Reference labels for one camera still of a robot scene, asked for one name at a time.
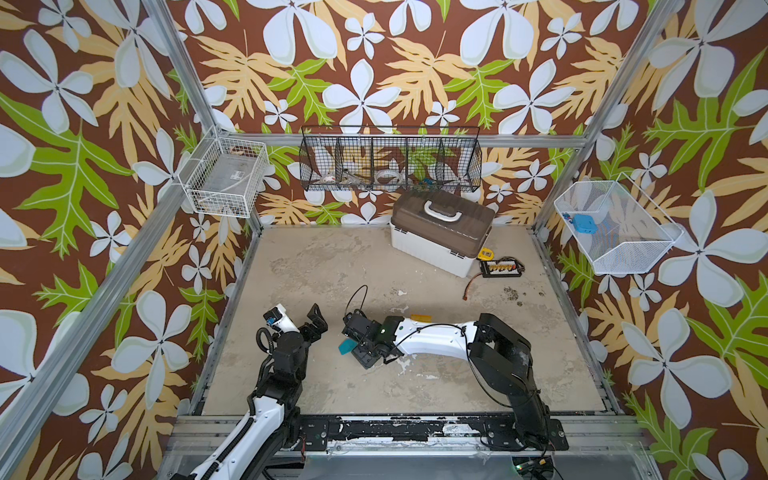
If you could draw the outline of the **orange supermarket block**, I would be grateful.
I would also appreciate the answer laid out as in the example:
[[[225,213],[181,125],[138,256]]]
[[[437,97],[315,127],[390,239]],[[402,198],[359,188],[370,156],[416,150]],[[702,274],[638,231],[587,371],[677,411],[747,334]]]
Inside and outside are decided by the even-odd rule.
[[[409,318],[415,322],[421,322],[421,323],[431,323],[433,321],[432,317],[429,315],[413,314]]]

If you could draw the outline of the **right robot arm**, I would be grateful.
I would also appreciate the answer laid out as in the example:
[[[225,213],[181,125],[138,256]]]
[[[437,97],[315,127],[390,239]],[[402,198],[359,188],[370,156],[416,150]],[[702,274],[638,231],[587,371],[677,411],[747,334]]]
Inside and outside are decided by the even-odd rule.
[[[402,316],[378,322],[357,309],[343,322],[343,335],[354,343],[349,350],[366,369],[421,354],[466,361],[481,390],[511,411],[509,420],[493,424],[482,435],[488,449],[569,449],[562,424],[551,417],[536,385],[530,342],[495,315],[482,313],[474,322],[459,324]]]

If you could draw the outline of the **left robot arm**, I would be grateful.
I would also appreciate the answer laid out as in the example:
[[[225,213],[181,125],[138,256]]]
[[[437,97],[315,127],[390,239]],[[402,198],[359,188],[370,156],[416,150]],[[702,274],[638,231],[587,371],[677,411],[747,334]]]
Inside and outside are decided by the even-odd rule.
[[[246,397],[248,411],[223,443],[191,473],[175,479],[257,479],[267,462],[299,438],[297,406],[306,378],[310,346],[328,331],[317,304],[298,326],[281,304],[264,313],[266,325],[256,332],[256,343],[266,358],[259,367],[253,391]]]

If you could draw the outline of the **teal roof block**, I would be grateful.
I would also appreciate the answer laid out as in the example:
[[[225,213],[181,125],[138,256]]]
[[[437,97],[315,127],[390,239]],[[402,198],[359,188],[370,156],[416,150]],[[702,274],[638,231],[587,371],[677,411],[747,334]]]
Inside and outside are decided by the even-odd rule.
[[[339,353],[341,355],[346,355],[351,353],[356,347],[358,343],[353,339],[345,339],[338,347]]]

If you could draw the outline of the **white toolbox brown lid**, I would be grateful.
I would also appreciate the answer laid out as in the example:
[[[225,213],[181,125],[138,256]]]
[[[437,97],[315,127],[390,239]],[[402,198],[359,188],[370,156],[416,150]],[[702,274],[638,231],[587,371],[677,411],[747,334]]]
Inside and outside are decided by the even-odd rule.
[[[495,212],[446,191],[408,191],[394,203],[392,246],[460,278],[468,276]]]

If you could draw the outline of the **yellow tape measure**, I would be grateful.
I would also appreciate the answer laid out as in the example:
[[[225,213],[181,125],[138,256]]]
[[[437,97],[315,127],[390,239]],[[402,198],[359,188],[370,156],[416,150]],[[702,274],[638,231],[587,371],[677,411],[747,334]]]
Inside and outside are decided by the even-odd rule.
[[[481,261],[492,261],[495,258],[495,253],[490,248],[483,247],[478,252],[477,258]]]

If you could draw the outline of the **blue object in basket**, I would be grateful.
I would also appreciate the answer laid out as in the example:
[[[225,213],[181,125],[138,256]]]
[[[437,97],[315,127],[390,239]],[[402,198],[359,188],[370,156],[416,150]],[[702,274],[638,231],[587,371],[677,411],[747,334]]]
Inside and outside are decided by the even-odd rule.
[[[575,214],[571,217],[570,223],[576,233],[593,235],[598,232],[597,223],[590,215]]]

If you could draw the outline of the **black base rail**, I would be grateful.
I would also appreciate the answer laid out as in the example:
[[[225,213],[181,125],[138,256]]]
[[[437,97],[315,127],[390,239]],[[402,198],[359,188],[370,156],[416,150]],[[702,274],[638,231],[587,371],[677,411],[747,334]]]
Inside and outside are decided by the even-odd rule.
[[[332,441],[388,439],[392,442],[427,443],[443,438],[475,439],[493,451],[521,451],[527,438],[518,434],[510,413],[460,415],[303,415],[298,445],[321,451]]]

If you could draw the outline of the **aluminium frame post left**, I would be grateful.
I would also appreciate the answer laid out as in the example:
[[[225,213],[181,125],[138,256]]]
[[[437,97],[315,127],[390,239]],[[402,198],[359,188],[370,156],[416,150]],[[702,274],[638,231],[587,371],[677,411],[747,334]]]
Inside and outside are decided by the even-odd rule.
[[[146,8],[149,14],[149,19],[154,21],[157,25],[161,40],[167,48],[172,66],[176,72],[176,75],[178,76],[178,81],[187,94],[190,111],[199,120],[199,125],[202,128],[202,134],[199,143],[205,138],[220,136],[231,136],[249,140],[239,133],[231,133],[226,131],[216,120],[214,116],[214,109],[212,108],[211,102],[208,100],[205,94],[205,89],[203,88],[202,83],[197,73],[195,72],[190,54],[188,53],[184,42],[179,38],[178,29],[174,24],[167,3],[165,1],[144,1],[142,5]],[[181,173],[187,161],[183,163]],[[180,174],[177,183],[180,185],[180,188],[183,191]],[[258,214],[256,213],[255,205],[253,207],[251,216],[245,218],[245,220],[257,236],[262,233],[263,225],[259,220]]]

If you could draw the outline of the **aluminium frame post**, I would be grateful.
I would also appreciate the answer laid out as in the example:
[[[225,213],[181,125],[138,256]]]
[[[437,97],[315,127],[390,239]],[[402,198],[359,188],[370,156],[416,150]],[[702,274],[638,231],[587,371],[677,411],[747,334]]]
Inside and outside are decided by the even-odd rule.
[[[640,29],[636,39],[622,60],[614,80],[610,83],[590,125],[585,128],[581,144],[574,152],[558,176],[557,181],[546,197],[536,220],[531,227],[534,234],[547,226],[555,210],[555,200],[564,193],[572,181],[578,178],[581,165],[590,157],[592,149],[596,148],[598,135],[606,129],[609,117],[614,108],[621,102],[633,78],[650,55],[657,39],[661,37],[670,18],[677,13],[684,1],[657,1]]]
[[[239,133],[231,133],[226,131],[216,120],[214,116],[214,109],[212,108],[211,102],[208,100],[205,94],[205,89],[203,88],[202,83],[197,73],[195,72],[190,54],[188,53],[184,42],[179,38],[178,29],[174,24],[167,3],[165,1],[144,1],[142,5],[146,8],[149,14],[149,19],[154,21],[157,25],[161,40],[167,48],[172,66],[176,72],[176,75],[178,76],[178,81],[187,94],[190,111],[199,120],[199,125],[202,128],[202,134],[199,143],[205,138],[220,136],[231,136],[249,140]],[[183,163],[181,173],[187,161]],[[183,191],[180,174],[177,183],[180,185],[180,188]],[[263,225],[259,220],[258,214],[256,213],[255,205],[253,207],[251,216],[245,218],[245,220],[257,236],[262,233]]]

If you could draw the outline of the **aluminium frame post right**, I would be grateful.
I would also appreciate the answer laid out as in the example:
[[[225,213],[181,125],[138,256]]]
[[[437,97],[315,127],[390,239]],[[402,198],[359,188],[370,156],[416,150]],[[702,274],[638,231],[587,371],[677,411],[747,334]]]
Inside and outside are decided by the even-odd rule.
[[[650,55],[657,39],[661,37],[670,18],[677,13],[684,1],[657,1],[640,29],[636,39],[622,60],[614,80],[610,83],[590,125],[585,128],[581,144],[574,152],[558,176],[557,181],[546,197],[536,220],[531,227],[534,234],[547,226],[555,210],[555,200],[564,193],[572,181],[578,178],[581,165],[590,157],[592,149],[596,148],[598,135],[606,129],[609,117],[614,108],[621,102],[633,78]]]

